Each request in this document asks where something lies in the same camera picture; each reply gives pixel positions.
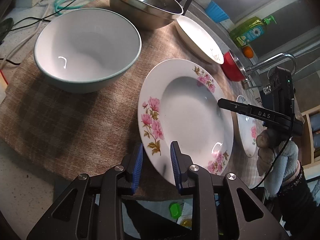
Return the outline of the right gloved hand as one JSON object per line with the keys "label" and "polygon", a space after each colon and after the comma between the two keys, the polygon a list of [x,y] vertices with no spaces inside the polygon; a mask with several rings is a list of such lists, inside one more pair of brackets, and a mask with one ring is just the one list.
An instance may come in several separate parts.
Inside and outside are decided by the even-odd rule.
{"label": "right gloved hand", "polygon": [[256,138],[258,147],[257,169],[265,176],[264,188],[275,196],[281,187],[293,182],[299,174],[298,146],[295,142],[277,142],[274,129],[262,131]]}

